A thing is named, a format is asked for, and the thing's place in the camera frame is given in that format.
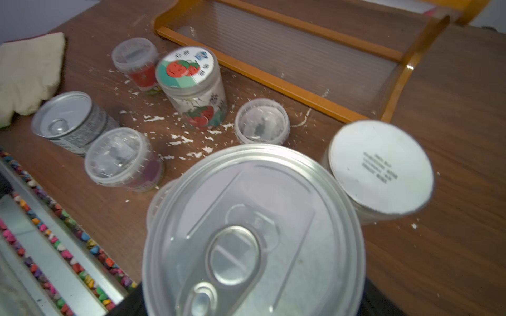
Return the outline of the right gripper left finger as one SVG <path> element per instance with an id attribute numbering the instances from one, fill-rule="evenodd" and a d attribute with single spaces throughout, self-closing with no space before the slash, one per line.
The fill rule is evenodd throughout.
<path id="1" fill-rule="evenodd" d="M 119 305 L 116 305 L 106 316 L 148 316 L 140 283 Z"/>

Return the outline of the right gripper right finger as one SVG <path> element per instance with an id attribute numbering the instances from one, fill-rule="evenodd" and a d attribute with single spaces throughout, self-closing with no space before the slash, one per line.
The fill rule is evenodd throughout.
<path id="1" fill-rule="evenodd" d="M 366 279 L 358 316 L 406 316 L 370 279 Z"/>

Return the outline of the watermelon print jar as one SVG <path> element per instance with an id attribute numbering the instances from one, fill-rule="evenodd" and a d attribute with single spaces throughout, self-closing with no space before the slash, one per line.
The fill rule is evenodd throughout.
<path id="1" fill-rule="evenodd" d="M 148 231 L 149 315 L 356 315 L 365 249 L 349 198 L 282 146 L 218 151 L 186 171 Z"/>

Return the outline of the small clear jar purple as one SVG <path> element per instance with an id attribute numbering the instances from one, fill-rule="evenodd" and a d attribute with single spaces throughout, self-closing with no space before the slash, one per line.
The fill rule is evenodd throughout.
<path id="1" fill-rule="evenodd" d="M 149 139 L 126 127 L 110 130 L 88 149 L 84 168 L 95 183 L 146 192 L 158 185 L 163 163 Z"/>

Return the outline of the clear jar silver lid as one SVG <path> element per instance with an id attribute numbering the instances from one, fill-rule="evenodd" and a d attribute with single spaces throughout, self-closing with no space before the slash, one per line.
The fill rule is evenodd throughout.
<path id="1" fill-rule="evenodd" d="M 53 97 L 35 113 L 34 134 L 85 157 L 102 134 L 119 128 L 119 123 L 84 92 L 66 92 Z"/>

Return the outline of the clear jar purple label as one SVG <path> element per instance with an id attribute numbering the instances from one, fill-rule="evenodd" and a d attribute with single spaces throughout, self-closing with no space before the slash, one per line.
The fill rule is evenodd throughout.
<path id="1" fill-rule="evenodd" d="M 282 146 L 288 139 L 291 124 L 285 108 L 266 98 L 244 104 L 234 122 L 240 144 L 274 144 Z"/>

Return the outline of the strawberry lid seed jar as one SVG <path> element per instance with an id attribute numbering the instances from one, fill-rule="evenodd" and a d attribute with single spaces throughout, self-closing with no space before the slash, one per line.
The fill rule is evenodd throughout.
<path id="1" fill-rule="evenodd" d="M 228 114 L 220 64 L 210 50 L 182 47 L 164 56 L 155 77 L 183 121 L 197 130 L 214 129 Z"/>

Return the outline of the wooden two-tier shelf rack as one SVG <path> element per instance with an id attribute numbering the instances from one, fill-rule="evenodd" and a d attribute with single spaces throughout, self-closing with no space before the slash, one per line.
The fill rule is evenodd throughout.
<path id="1" fill-rule="evenodd" d="M 154 32 L 201 46 L 220 65 L 340 122 L 390 122 L 423 56 L 452 24 L 466 26 L 485 1 L 435 1 L 405 51 L 369 42 L 246 1 L 174 1 Z"/>

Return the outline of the clear jar red label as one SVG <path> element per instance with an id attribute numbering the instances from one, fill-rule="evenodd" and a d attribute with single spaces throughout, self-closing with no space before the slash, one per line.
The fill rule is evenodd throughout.
<path id="1" fill-rule="evenodd" d="M 111 54 L 116 69 L 131 79 L 137 87 L 153 95 L 161 91 L 155 77 L 159 53 L 146 38 L 131 38 L 114 48 Z"/>

